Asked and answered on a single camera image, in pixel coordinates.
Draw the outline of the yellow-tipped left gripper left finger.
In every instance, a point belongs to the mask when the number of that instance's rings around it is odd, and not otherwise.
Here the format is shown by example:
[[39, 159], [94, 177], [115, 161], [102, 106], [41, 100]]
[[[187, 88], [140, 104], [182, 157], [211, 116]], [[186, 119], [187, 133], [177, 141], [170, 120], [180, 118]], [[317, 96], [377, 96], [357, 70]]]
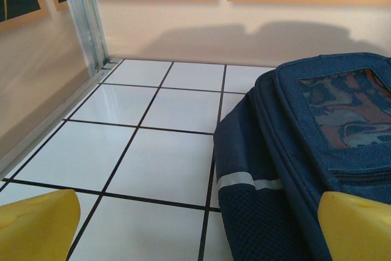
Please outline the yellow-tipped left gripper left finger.
[[66, 260], [79, 220], [72, 189], [2, 205], [1, 260]]

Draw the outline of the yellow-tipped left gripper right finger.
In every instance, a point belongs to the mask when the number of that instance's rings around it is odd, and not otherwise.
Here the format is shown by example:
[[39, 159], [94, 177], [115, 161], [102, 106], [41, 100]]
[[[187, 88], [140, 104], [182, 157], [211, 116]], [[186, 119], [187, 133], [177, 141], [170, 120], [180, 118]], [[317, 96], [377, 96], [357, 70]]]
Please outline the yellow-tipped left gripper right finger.
[[325, 192], [318, 220], [333, 260], [390, 260], [390, 205]]

